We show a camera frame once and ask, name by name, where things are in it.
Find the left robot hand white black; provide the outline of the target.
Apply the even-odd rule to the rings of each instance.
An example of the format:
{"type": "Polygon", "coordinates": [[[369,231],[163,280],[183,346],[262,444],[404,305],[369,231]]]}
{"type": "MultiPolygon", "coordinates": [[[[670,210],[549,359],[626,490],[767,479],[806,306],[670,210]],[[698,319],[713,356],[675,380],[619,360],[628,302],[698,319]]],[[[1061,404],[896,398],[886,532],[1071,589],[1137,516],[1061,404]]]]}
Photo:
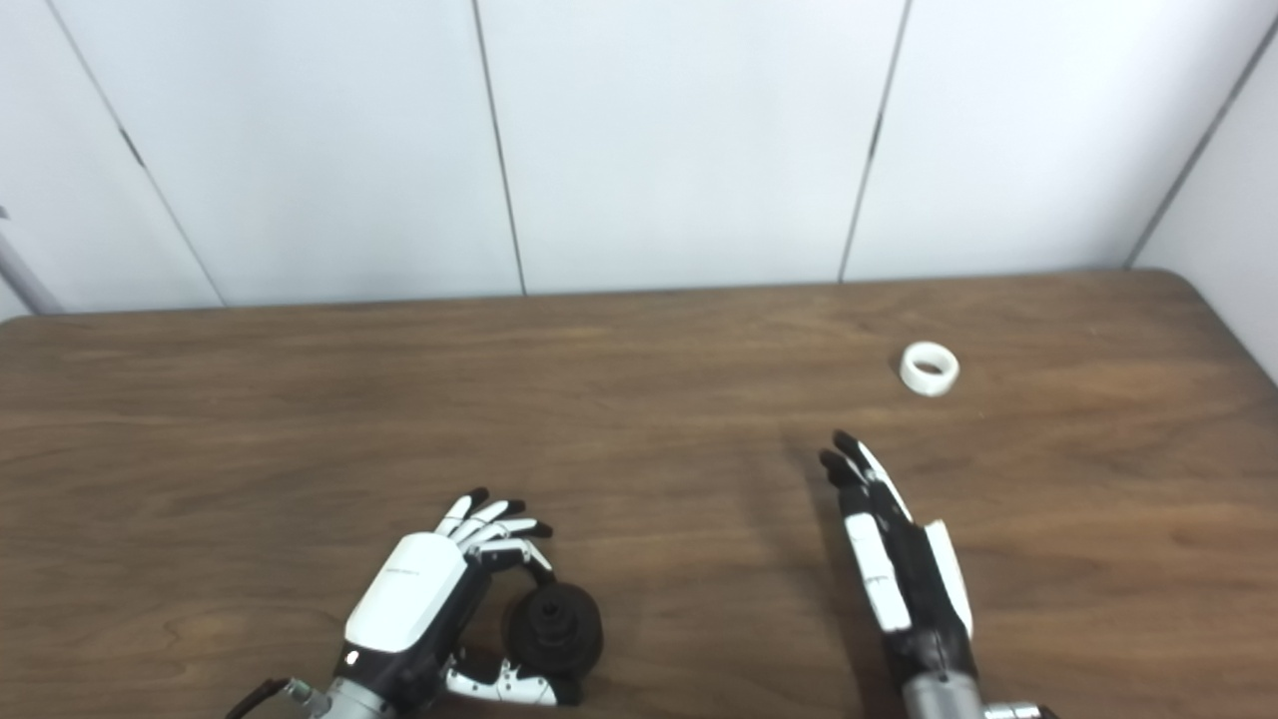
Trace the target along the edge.
{"type": "Polygon", "coordinates": [[[527,570],[538,587],[555,582],[539,550],[552,527],[523,501],[466,492],[429,531],[403,536],[348,616],[331,718],[406,718],[451,693],[493,704],[576,706],[578,681],[534,670],[524,660],[472,660],[463,633],[505,570],[527,570]]]}

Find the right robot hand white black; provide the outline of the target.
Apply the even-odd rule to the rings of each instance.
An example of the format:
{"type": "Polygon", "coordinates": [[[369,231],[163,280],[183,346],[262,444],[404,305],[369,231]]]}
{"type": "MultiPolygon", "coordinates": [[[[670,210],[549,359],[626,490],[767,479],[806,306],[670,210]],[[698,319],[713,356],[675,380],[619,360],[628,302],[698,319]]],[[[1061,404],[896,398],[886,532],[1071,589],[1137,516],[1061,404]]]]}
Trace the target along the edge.
{"type": "Polygon", "coordinates": [[[924,674],[976,681],[970,596],[944,521],[915,522],[866,444],[843,429],[832,441],[819,460],[837,490],[895,686],[924,674]]]}

